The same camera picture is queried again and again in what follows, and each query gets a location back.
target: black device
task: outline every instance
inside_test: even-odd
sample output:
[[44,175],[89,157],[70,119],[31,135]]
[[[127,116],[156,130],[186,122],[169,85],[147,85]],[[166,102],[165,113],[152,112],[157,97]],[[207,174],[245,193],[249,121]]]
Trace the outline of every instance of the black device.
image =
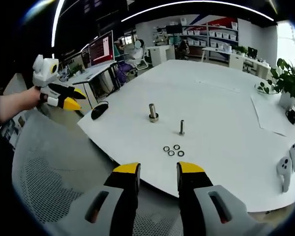
[[285,112],[285,115],[291,124],[295,124],[295,111],[290,110]]
[[258,53],[258,50],[257,49],[248,47],[248,54],[247,54],[247,56],[249,56],[249,57],[251,57],[253,59],[256,59],[257,53]]
[[92,120],[99,118],[108,109],[108,104],[109,103],[107,101],[103,101],[94,107],[92,113],[90,114]]
[[174,26],[166,26],[167,33],[182,33],[182,26],[181,24],[174,25]]

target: storage bin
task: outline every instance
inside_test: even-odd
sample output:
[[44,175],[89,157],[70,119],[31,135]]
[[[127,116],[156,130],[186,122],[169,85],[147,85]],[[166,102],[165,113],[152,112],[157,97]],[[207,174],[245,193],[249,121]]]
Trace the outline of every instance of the storage bin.
[[216,33],[216,37],[221,38],[222,37],[222,33],[221,32],[215,32]]
[[231,34],[230,37],[231,37],[231,40],[236,41],[236,35]]
[[212,48],[216,48],[216,42],[211,42],[210,45]]
[[229,39],[230,34],[229,33],[223,33],[223,38]]
[[224,44],[223,43],[217,43],[217,47],[220,50],[224,50]]
[[184,17],[181,17],[180,23],[181,23],[182,26],[185,26],[187,24],[187,19],[184,18]]
[[238,30],[238,23],[237,22],[232,22],[232,29]]

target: ceiling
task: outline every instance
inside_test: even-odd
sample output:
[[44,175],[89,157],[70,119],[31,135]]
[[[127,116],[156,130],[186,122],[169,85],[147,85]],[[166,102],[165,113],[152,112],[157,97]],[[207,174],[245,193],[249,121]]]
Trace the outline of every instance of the ceiling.
[[[6,13],[9,14],[9,19],[15,20],[10,20],[9,23],[5,23],[4,35],[6,35],[6,37],[4,42],[10,50],[10,58],[13,58],[13,60],[16,59],[17,68],[28,68],[37,54],[44,54],[50,57],[51,53],[55,53],[56,57],[59,58],[62,54],[73,50],[78,52],[107,26],[105,30],[113,29],[114,35],[116,36],[122,35],[125,30],[143,21],[184,14],[212,14],[239,17],[249,20],[261,27],[273,24],[273,22],[250,11],[238,7],[213,3],[188,3],[168,6],[143,13],[123,23],[120,22],[121,19],[134,13],[178,0],[128,0],[128,11],[119,12],[100,21],[96,21],[93,16],[88,18],[84,16],[84,11],[80,4],[83,3],[84,0],[65,0],[57,26],[55,47],[52,49],[52,26],[58,0],[45,1],[48,2],[45,8],[25,24],[24,21],[22,21],[24,15],[37,1],[23,0],[9,3],[9,9]],[[264,0],[228,0],[227,2],[253,8],[275,20],[284,18],[283,16],[277,16],[271,6]],[[2,8],[4,7],[3,4],[6,4],[6,2],[2,1],[0,4]]]

